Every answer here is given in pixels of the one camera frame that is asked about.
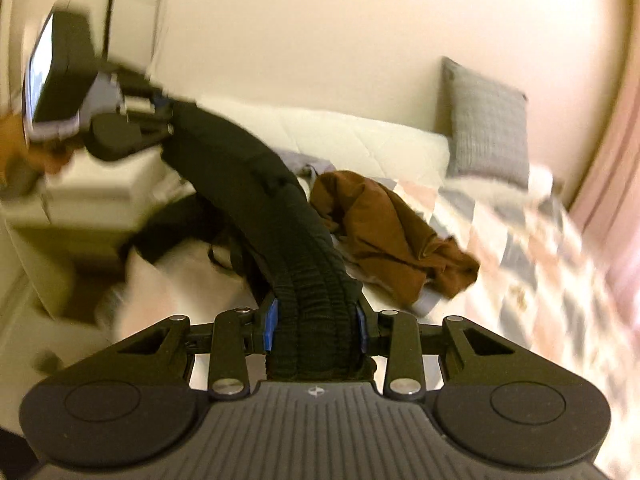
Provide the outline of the left hand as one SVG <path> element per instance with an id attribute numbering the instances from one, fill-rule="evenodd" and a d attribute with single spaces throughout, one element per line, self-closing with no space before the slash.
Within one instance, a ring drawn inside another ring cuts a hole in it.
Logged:
<path id="1" fill-rule="evenodd" d="M 41 148 L 29 148 L 23 132 L 20 114 L 1 116 L 1 184 L 6 185 L 8 167 L 11 162 L 21 159 L 27 166 L 44 174 L 58 174 L 72 159 L 73 153 L 49 153 Z"/>

